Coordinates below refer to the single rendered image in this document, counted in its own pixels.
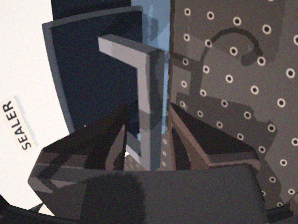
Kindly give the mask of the white benchtop heat sealer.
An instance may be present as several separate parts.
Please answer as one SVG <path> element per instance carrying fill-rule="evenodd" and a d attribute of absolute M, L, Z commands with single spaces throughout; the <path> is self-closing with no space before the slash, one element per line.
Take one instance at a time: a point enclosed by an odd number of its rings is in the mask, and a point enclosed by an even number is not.
<path fill-rule="evenodd" d="M 42 203 L 27 180 L 43 147 L 122 103 L 125 156 L 160 167 L 169 32 L 170 0 L 0 0 L 0 194 L 10 205 Z"/>

